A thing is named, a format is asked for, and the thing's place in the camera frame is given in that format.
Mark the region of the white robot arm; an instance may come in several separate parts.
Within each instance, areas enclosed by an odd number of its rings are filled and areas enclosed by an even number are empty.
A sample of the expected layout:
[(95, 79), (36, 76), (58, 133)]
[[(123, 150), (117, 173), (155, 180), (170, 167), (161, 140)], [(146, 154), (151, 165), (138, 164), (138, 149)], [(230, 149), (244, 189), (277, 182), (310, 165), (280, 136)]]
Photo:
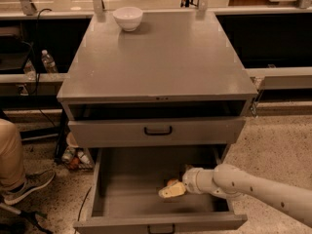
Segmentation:
[(250, 175), (239, 168), (220, 164), (214, 169), (188, 168), (182, 180), (174, 179), (158, 194), (174, 198), (191, 194), (211, 194), (223, 199), (249, 195), (266, 205), (312, 227), (312, 191)]

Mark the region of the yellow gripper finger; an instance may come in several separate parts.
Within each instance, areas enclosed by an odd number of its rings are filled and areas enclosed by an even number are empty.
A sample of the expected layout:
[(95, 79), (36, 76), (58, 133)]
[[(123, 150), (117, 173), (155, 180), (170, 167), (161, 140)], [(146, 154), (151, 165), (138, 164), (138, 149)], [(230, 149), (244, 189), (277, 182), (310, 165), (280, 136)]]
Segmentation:
[(185, 192), (186, 192), (186, 188), (184, 184), (180, 181), (176, 181), (162, 188), (158, 192), (158, 194), (161, 198), (167, 199), (167, 198), (174, 198), (174, 197), (184, 195)]

